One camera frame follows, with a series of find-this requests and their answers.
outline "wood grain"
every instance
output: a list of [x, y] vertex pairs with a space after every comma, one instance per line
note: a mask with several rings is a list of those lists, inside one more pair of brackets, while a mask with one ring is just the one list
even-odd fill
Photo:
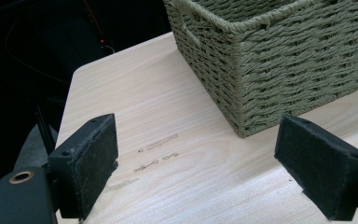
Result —
[[[239, 138], [172, 34], [79, 68], [58, 145], [107, 113], [118, 169], [85, 223], [330, 223], [274, 159], [278, 126]], [[301, 117], [358, 147], [358, 91]]]

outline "clamp jaw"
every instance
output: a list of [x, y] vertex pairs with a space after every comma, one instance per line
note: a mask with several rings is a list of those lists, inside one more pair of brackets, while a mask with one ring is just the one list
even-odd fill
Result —
[[117, 169], [113, 114], [85, 123], [48, 155], [42, 167], [27, 167], [0, 180], [0, 223], [57, 223], [86, 219]]
[[358, 148], [308, 120], [283, 115], [275, 158], [328, 219], [352, 220], [358, 207]]

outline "foam clamp pad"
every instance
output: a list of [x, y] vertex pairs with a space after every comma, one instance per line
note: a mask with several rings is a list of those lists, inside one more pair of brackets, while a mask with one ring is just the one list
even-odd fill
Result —
[[117, 169], [117, 156], [113, 114], [88, 121], [48, 156], [51, 174], [59, 181], [62, 217], [86, 219]]
[[358, 149], [318, 125], [283, 115], [275, 158], [331, 220], [352, 220]]

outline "dark background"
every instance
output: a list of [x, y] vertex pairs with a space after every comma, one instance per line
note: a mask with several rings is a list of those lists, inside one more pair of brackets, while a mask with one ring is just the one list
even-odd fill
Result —
[[78, 67], [170, 30], [162, 0], [0, 0], [0, 178], [37, 106], [60, 129]]

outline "wicker basket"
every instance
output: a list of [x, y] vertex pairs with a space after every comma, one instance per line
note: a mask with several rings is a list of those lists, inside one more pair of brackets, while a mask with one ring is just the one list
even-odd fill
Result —
[[358, 0], [164, 0], [176, 44], [245, 137], [358, 90]]

